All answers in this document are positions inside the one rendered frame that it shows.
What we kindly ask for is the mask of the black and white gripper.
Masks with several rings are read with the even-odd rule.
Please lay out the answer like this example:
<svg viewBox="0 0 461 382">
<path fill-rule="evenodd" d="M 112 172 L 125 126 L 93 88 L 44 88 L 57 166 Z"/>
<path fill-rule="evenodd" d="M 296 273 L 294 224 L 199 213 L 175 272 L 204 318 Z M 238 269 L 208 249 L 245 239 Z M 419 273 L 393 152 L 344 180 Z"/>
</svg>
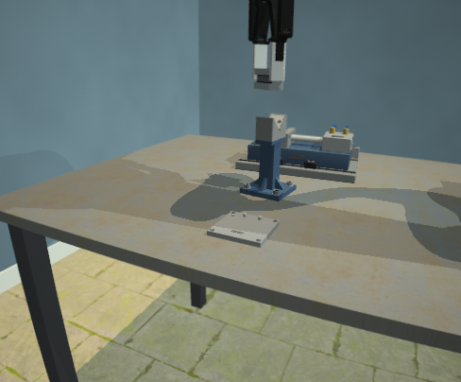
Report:
<svg viewBox="0 0 461 382">
<path fill-rule="evenodd" d="M 267 41 L 269 19 L 271 38 Z M 253 42 L 252 79 L 257 79 L 254 68 L 266 68 L 267 45 L 274 42 L 270 43 L 269 80 L 284 81 L 285 47 L 287 39 L 293 36 L 293 22 L 294 0 L 249 0 L 248 40 Z"/>
</svg>

